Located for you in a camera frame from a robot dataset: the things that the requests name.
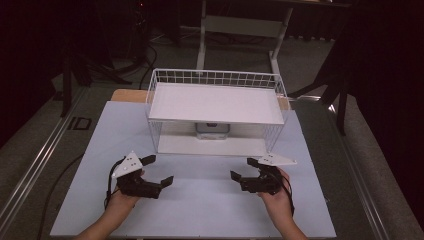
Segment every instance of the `white board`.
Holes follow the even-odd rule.
[[[273,89],[161,82],[156,85],[149,119],[284,123]]]
[[[108,102],[51,230],[75,236],[103,213],[107,176],[112,165],[131,151],[155,153],[144,104]],[[294,218],[308,237],[335,237],[313,162],[294,111],[276,143],[276,154],[296,159],[290,175]],[[255,177],[244,157],[159,154],[144,168],[146,180],[174,176],[159,199],[141,199],[112,237],[126,238],[267,238],[280,237],[262,200],[231,180],[230,170]]]

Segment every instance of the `metal rail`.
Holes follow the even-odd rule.
[[[332,111],[328,111],[328,118],[330,121],[334,122],[334,109]],[[330,124],[331,130],[334,132],[336,136],[339,136],[340,143],[344,149],[344,153],[346,154],[348,170],[352,177],[353,185],[356,188],[359,199],[361,200],[362,206],[364,208],[365,214],[367,215],[368,221],[370,222],[370,226],[372,231],[374,232],[374,236],[378,240],[387,240],[390,239],[386,227],[380,217],[380,213],[377,209],[377,205],[372,198],[370,191],[365,183],[365,180],[362,176],[361,170],[355,160],[355,157],[348,146],[348,142],[346,138],[342,137],[339,129],[336,124]]]
[[[0,213],[0,239],[3,239],[7,230],[10,227],[10,224],[14,220],[16,214],[21,208],[23,202],[27,198],[29,192],[40,176],[41,172],[44,169],[44,166],[50,159],[53,151],[55,150],[57,144],[62,138],[63,133],[66,130],[66,126],[71,120],[71,115],[75,111],[78,103],[82,97],[87,92],[87,88],[80,88],[75,94],[72,108],[64,117],[60,118],[52,133],[48,137],[47,141],[44,143],[43,147],[38,152],[35,159],[32,161],[31,166],[28,168],[26,173],[20,179],[12,194],[9,196],[5,206]]]

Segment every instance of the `small device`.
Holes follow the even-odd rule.
[[[297,161],[287,157],[283,157],[276,153],[267,153],[266,155],[259,158],[258,162],[260,164],[268,166],[281,166],[281,165],[294,165],[297,164]]]
[[[274,195],[283,189],[290,199],[290,207],[293,215],[294,205],[290,182],[281,175],[280,170],[276,166],[261,164],[254,158],[247,158],[247,164],[259,169],[259,177],[242,177],[240,174],[230,171],[231,179],[240,183],[242,191],[248,191],[250,193],[267,192]],[[289,189],[284,186],[284,181],[287,181]]]
[[[200,140],[225,140],[230,132],[230,124],[196,123],[196,132]]]
[[[159,198],[159,194],[163,188],[172,184],[174,176],[170,176],[160,183],[147,182],[141,178],[142,167],[154,163],[155,155],[150,155],[144,158],[138,158],[134,152],[128,154],[124,159],[116,162],[109,174],[108,190],[106,192],[105,208],[112,196],[111,180],[116,178],[116,186],[127,196]]]

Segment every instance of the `forearm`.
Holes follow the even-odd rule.
[[[106,239],[115,231],[131,212],[129,206],[119,206],[120,210],[106,209],[102,216],[91,226],[81,232],[75,240],[100,240]]]
[[[115,229],[108,225],[104,219],[99,219],[90,227],[81,232],[74,240],[103,240],[106,239],[110,233]]]
[[[284,219],[279,221],[275,225],[277,230],[281,233],[281,236],[285,240],[303,240],[308,239],[306,235],[300,230],[297,224],[294,222],[293,218]]]

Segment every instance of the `black cable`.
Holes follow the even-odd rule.
[[[113,192],[112,193],[112,174],[113,174],[113,172],[115,171],[115,168],[119,165],[119,164],[121,164],[123,161],[124,161],[124,159],[125,159],[125,157],[123,158],[123,159],[121,159],[121,160],[119,160],[119,161],[117,161],[115,164],[113,164],[113,166],[112,166],[112,168],[110,169],[110,172],[109,172],[109,178],[108,178],[108,182],[107,182],[107,191],[106,191],[106,198],[105,198],[105,201],[104,201],[104,206],[105,206],[105,209],[106,209],[106,207],[107,207],[107,205],[109,204],[109,200],[110,200],[110,198],[112,197],[112,195],[116,192]]]
[[[130,71],[135,71],[136,69],[140,68],[142,64],[143,64],[143,60],[137,57],[131,65],[118,68],[118,69],[111,69],[110,71],[114,74],[122,75]]]
[[[289,184],[289,189],[290,189],[290,191],[289,191],[289,189],[287,189],[287,188],[286,188],[286,186],[284,186],[284,183],[282,184],[282,187],[283,187],[284,191],[286,192],[287,196],[289,197],[289,200],[290,200],[290,208],[291,208],[291,210],[292,210],[292,216],[293,216],[293,214],[294,214],[293,189],[291,188],[291,184],[290,184],[289,180],[288,180],[286,177],[284,177],[284,176],[282,176],[282,177],[283,177],[283,179],[284,179],[284,180],[286,180],[286,181],[287,181],[287,183]]]
[[[40,228],[38,229],[38,236],[37,236],[37,240],[41,239],[41,235],[43,234],[43,228],[44,228],[44,220],[46,218],[46,212],[47,212],[47,207],[49,205],[50,202],[50,197],[52,196],[52,193],[57,185],[57,183],[59,182],[59,180],[62,178],[63,174],[65,174],[65,172],[74,164],[76,163],[79,159],[81,159],[84,156],[84,153],[81,154],[80,156],[76,157],[74,160],[72,160],[68,166],[66,166],[65,169],[63,169],[63,171],[60,173],[59,177],[56,178],[55,182],[53,183],[53,186],[51,187],[49,194],[47,195],[47,199],[46,202],[44,203],[44,209],[43,209],[43,215],[41,216],[41,223],[40,223]]]
[[[293,189],[291,188],[290,181],[283,175],[281,175],[281,177],[283,178],[283,181],[280,181],[279,179],[277,179],[277,177],[274,174],[271,174],[270,172],[267,172],[267,175],[272,177],[276,182],[280,183],[281,188],[284,190],[284,192],[286,192],[287,197],[289,198],[289,201],[290,201],[290,208],[291,208],[291,212],[293,216],[294,214]],[[284,186],[284,180],[287,181],[287,184],[289,185],[289,189],[287,189],[286,186]]]
[[[146,78],[147,73],[149,73],[150,70],[153,71],[155,69],[154,64],[155,64],[156,59],[157,59],[157,56],[158,56],[158,52],[156,51],[156,49],[154,49],[152,46],[150,46],[150,44],[147,45],[147,47],[149,47],[150,49],[152,49],[153,50],[153,53],[155,55],[154,55],[154,58],[153,58],[153,62],[151,62],[151,63],[149,62],[149,59],[147,59],[147,57],[146,57],[146,62],[149,65],[149,67],[146,69],[146,72],[143,74],[143,76],[140,79],[140,84],[138,85],[138,89],[139,90],[141,90],[141,85],[143,84],[144,78]]]
[[[115,71],[111,71],[112,73],[115,73],[117,76],[119,76],[122,79],[126,79],[129,76],[132,76],[136,73],[138,73],[141,69],[143,68],[147,68],[141,64],[133,64],[127,67],[123,67],[123,68],[128,68],[128,69],[124,69],[123,72],[115,72]],[[90,70],[90,75],[93,76],[93,82],[103,82],[103,76],[97,72],[95,69],[92,69],[90,67],[88,67],[88,70]]]

